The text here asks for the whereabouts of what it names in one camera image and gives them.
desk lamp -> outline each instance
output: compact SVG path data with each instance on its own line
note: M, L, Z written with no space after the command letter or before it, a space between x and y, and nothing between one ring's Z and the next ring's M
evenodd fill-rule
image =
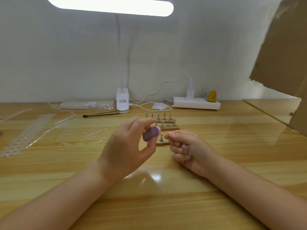
M129 112L129 92L122 84L122 65L120 56L120 24L118 14L148 15L167 17L174 11L168 1L160 0L48 0L61 9L116 13L118 60L120 68L120 88L116 91L118 113Z

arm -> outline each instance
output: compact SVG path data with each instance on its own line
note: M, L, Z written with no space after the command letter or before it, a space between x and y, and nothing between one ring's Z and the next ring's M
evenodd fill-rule
M123 123L110 137L97 161L2 218L0 229L70 228L103 193L155 152L157 137L152 138L142 151L138 149L144 129L155 121L136 117Z
M202 138L187 131L171 139L174 158L242 205L270 229L307 229L307 201L220 156Z

white cable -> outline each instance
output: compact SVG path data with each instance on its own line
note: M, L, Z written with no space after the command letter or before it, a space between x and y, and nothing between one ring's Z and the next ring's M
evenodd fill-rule
M162 112L161 110L146 110L145 108L142 107L142 105L137 105L137 104L134 104L134 103L129 104L129 106L140 107L143 110L148 111L148 112ZM163 110L164 112L172 111L172 108L170 108L169 106L167 106L166 108L169 108L169 110Z
M188 76L190 77L190 80L191 80L190 89L193 89L193 82L192 82L192 78L191 78L191 76L190 76L188 73L185 73L184 75L188 75ZM175 81L175 80L176 80L176 79L178 79L179 77L176 77L176 78L175 78L175 79L173 79L173 80L167 80L167 81ZM157 91L157 92L150 93L150 94L148 94L148 95L152 95L152 94L156 94L156 93L158 93L158 92L160 91L160 88L158 89L158 91ZM138 103L143 102L143 101L145 100L145 98L147 98L147 96L148 96L148 95L146 95L142 101L140 101L140 102L134 102L134 103L132 103L132 104L138 104Z
M123 91L122 86L122 62L120 59L120 24L118 19L118 14L115 16L116 25L117 25L117 50L118 50L118 61L119 61L119 69L120 69L120 90Z

white wall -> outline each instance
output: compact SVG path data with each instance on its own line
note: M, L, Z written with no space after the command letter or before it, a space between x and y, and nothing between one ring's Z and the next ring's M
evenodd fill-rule
M184 72L196 96L287 98L248 79L280 0L171 0L167 17L121 15L124 85L133 101ZM115 99L120 85L113 14L0 0L0 102ZM147 100L184 96L188 78Z

white paper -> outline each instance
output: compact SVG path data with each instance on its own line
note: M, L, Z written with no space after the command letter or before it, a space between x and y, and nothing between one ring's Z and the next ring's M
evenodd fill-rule
M164 110L165 108L169 107L168 105L160 102L155 102L152 109L157 109L157 110Z
M86 106L90 106L90 105L93 106L93 105L96 105L96 102L86 102L85 105Z

